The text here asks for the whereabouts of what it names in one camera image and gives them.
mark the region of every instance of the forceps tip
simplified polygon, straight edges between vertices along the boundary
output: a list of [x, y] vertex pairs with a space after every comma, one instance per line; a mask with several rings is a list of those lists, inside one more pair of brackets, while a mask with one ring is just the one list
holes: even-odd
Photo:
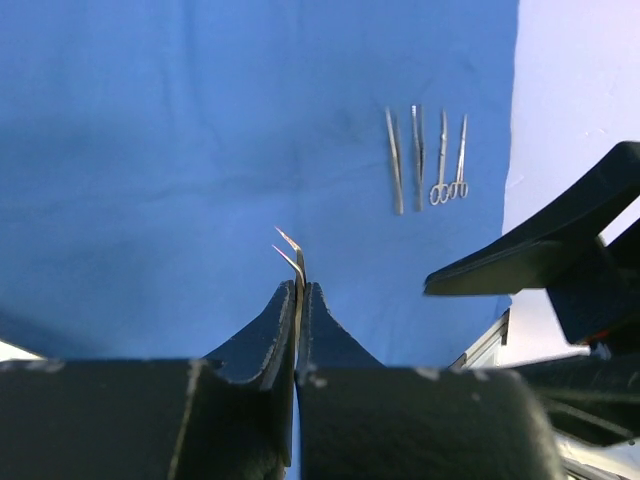
[[280, 249], [279, 249], [278, 247], [276, 247], [275, 245], [271, 245], [271, 246], [276, 250], [276, 252], [278, 252], [278, 253], [280, 254], [280, 256], [281, 256], [282, 258], [284, 258], [284, 259], [287, 261], [287, 263], [288, 263], [289, 265], [291, 265], [291, 266], [294, 268], [294, 270], [295, 270], [296, 272], [298, 272], [298, 273], [300, 274], [300, 276], [302, 276], [302, 271], [301, 271], [301, 269], [300, 269], [300, 265], [298, 265], [296, 262], [294, 262], [293, 260], [291, 260], [291, 259], [289, 258], [289, 256], [288, 256], [286, 253], [284, 253], [282, 250], [280, 250]]
[[411, 105], [411, 116], [416, 121], [422, 121], [422, 105], [419, 103], [415, 103]]
[[394, 132], [393, 132], [393, 115], [391, 114], [391, 110], [389, 107], [384, 109], [384, 117], [387, 121], [387, 133], [389, 135], [389, 141], [394, 142]]
[[289, 237], [289, 235], [287, 235], [286, 233], [284, 233], [284, 232], [283, 232], [279, 227], [277, 227], [277, 226], [275, 227], [275, 229], [276, 229], [276, 230], [278, 231], [278, 233], [282, 236], [282, 238], [284, 238], [284, 239], [287, 241], [287, 243], [288, 243], [289, 245], [291, 245], [291, 247], [292, 247], [294, 250], [296, 250], [296, 251], [297, 251], [297, 250], [300, 250], [300, 246], [299, 246], [296, 242], [294, 242], [294, 241], [291, 239], [291, 237]]

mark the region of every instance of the surgical scissors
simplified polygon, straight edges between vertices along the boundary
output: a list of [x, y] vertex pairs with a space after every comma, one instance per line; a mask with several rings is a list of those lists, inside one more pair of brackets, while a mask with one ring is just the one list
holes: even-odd
[[296, 252], [296, 261], [291, 260], [285, 253], [282, 252], [278, 247], [272, 245], [276, 251], [282, 255], [289, 265], [296, 272], [296, 309], [295, 309], [295, 319], [294, 319], [294, 328], [295, 328], [295, 346], [296, 351], [298, 350], [298, 343], [300, 342], [300, 323], [302, 322], [302, 303], [304, 302], [304, 290], [307, 286], [307, 274], [304, 269], [304, 255], [302, 253], [302, 249], [300, 246], [294, 242], [286, 233], [280, 230], [278, 227], [275, 227], [276, 230], [282, 238], [286, 240], [286, 242], [291, 245], [293, 251]]
[[442, 110], [442, 130], [440, 133], [440, 158], [438, 160], [438, 183], [431, 187], [429, 201], [431, 205], [446, 203], [449, 199], [449, 184], [444, 183], [445, 162], [447, 159], [447, 112]]
[[467, 115], [462, 119], [462, 133], [460, 134], [460, 153], [458, 155], [458, 168], [456, 179], [449, 185], [449, 198], [454, 199], [458, 195], [465, 198], [469, 193], [469, 185], [464, 181], [464, 151], [467, 146]]
[[421, 105], [411, 106], [411, 123], [413, 125], [413, 150], [416, 163], [416, 209], [424, 208], [424, 114]]
[[391, 147], [391, 171], [393, 173], [393, 185], [395, 194], [396, 213], [404, 213], [404, 202], [402, 200], [402, 158], [400, 155], [400, 135], [398, 132], [398, 122], [394, 120], [391, 110], [385, 110], [387, 119], [387, 133], [389, 135], [389, 145]]

